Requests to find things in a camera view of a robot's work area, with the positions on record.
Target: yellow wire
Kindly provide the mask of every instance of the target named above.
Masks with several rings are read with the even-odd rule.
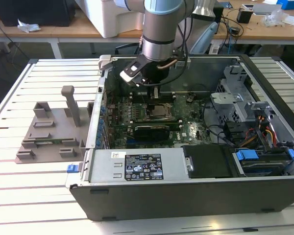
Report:
[[[272,132],[270,131],[270,130],[266,130],[268,133],[270,133],[270,135],[271,135],[271,139],[272,139],[272,143],[274,144],[274,138],[273,138],[273,134],[272,134]]]
[[[256,139],[257,136],[253,136],[252,138],[250,138],[248,141],[246,141],[244,144],[242,144],[240,147],[243,147],[244,145],[252,142],[254,139]]]

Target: power supply label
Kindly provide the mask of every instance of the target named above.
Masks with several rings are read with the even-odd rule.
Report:
[[[160,154],[126,155],[124,170],[124,177],[127,181],[163,180]]]

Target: gray 3d printed holder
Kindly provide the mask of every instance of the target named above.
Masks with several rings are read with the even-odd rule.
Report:
[[[35,117],[15,159],[17,164],[83,160],[94,103],[79,108],[73,86],[64,86],[61,94],[68,108],[51,109],[47,102],[36,103]]]

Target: motherboard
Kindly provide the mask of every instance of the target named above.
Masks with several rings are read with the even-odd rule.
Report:
[[[111,147],[173,148],[189,144],[209,144],[203,126],[204,103],[194,94],[170,94],[161,102],[147,96],[130,95],[108,101]]]

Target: metal workbench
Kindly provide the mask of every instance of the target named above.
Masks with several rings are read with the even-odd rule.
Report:
[[[282,62],[253,58],[269,82],[294,110],[294,74]],[[39,60],[28,64],[0,105],[0,235],[8,234],[245,234],[294,235],[294,204],[282,212],[150,220],[92,222],[66,189],[70,163],[15,164],[34,117],[37,101],[66,107],[60,91],[75,86],[75,99],[86,107],[95,99],[98,59]],[[261,97],[261,91],[254,87]],[[287,196],[281,192],[277,197]]]

